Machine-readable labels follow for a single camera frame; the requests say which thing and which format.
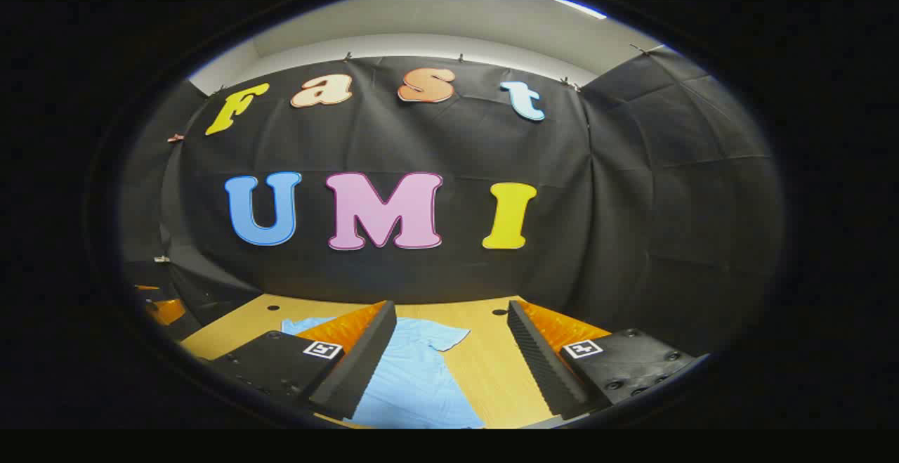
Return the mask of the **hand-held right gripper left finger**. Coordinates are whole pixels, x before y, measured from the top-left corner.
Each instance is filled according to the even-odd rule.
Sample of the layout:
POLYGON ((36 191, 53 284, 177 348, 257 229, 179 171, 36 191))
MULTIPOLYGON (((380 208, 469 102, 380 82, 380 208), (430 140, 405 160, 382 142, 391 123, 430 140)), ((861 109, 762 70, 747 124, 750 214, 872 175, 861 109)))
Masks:
POLYGON ((391 301, 253 300, 200 330, 200 360, 230 399, 270 421, 341 420, 355 415, 396 320, 391 301))

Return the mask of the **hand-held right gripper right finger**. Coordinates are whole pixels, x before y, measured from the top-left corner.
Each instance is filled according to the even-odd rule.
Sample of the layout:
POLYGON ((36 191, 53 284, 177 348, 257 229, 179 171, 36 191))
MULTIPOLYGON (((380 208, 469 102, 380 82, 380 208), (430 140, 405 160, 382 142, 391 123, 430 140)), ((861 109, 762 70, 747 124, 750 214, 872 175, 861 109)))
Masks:
POLYGON ((526 301, 508 303, 507 323, 550 412, 564 420, 625 403, 696 363, 642 329, 610 332, 526 301))

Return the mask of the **light blue T-shirt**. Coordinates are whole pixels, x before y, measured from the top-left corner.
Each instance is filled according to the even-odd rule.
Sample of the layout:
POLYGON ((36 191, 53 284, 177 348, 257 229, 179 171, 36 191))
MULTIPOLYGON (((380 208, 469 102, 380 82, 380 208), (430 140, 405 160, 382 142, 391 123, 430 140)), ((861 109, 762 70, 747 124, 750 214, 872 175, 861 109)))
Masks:
POLYGON ((347 422, 379 429, 482 429, 444 353, 469 329, 398 317, 355 415, 347 422))

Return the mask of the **black backdrop cloth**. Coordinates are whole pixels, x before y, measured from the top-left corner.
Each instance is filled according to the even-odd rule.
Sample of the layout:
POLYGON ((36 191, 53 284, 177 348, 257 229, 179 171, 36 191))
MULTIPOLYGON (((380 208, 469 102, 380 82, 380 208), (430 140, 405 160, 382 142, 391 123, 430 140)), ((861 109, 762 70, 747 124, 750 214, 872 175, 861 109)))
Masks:
POLYGON ((414 57, 280 70, 209 97, 184 82, 126 156, 125 273, 176 282, 200 325, 264 293, 519 296, 690 353, 723 347, 760 312, 782 247, 760 127, 669 48, 581 89, 414 57))

